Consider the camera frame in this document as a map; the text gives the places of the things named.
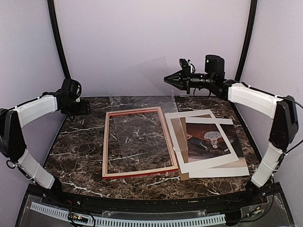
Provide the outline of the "red wooden picture frame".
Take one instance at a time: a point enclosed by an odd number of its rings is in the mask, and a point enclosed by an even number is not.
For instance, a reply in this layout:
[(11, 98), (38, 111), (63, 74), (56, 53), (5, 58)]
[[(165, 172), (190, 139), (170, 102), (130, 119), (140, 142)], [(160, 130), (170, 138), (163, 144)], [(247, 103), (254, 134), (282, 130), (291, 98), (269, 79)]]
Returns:
[(106, 113), (102, 177), (153, 175), (178, 170), (160, 107)]

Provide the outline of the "clear acrylic sheet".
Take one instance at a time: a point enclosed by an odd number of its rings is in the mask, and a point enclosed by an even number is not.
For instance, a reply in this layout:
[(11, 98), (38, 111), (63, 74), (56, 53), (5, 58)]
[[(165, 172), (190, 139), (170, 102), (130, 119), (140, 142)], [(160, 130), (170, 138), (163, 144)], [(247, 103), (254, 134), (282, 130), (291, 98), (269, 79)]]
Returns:
[(111, 109), (139, 109), (139, 113), (109, 118), (110, 162), (117, 158), (135, 166), (172, 165), (169, 136), (164, 132), (166, 122), (160, 116), (177, 111), (177, 90), (163, 80), (175, 71), (169, 69), (167, 58), (161, 56), (113, 73), (107, 88)]

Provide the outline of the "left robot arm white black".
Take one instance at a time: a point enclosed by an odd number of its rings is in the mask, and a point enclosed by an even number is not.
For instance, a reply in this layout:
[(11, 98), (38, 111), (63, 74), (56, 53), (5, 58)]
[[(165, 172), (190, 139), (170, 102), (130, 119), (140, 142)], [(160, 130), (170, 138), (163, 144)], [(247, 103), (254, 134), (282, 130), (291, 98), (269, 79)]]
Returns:
[(0, 110), (0, 151), (7, 158), (9, 168), (17, 167), (30, 181), (49, 190), (48, 198), (56, 206), (63, 206), (67, 196), (59, 179), (47, 172), (29, 153), (22, 129), (29, 123), (54, 112), (61, 112), (70, 120), (90, 114), (90, 103), (80, 98), (81, 84), (64, 79), (62, 87), (15, 107)]

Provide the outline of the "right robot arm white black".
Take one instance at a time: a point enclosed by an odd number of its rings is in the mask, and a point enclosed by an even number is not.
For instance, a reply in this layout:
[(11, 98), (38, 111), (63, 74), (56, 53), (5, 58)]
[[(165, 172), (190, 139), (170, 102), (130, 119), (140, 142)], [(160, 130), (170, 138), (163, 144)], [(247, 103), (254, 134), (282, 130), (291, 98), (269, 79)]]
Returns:
[(242, 202), (252, 205), (260, 197), (260, 189), (279, 169), (284, 157), (290, 152), (299, 121), (292, 96), (277, 96), (251, 87), (244, 82), (225, 79), (225, 61), (217, 55), (206, 55), (204, 73), (197, 73), (190, 60), (179, 60), (181, 70), (164, 77), (164, 82), (188, 94), (191, 89), (207, 89), (216, 97), (256, 110), (273, 120), (269, 145), (257, 170), (247, 183)]

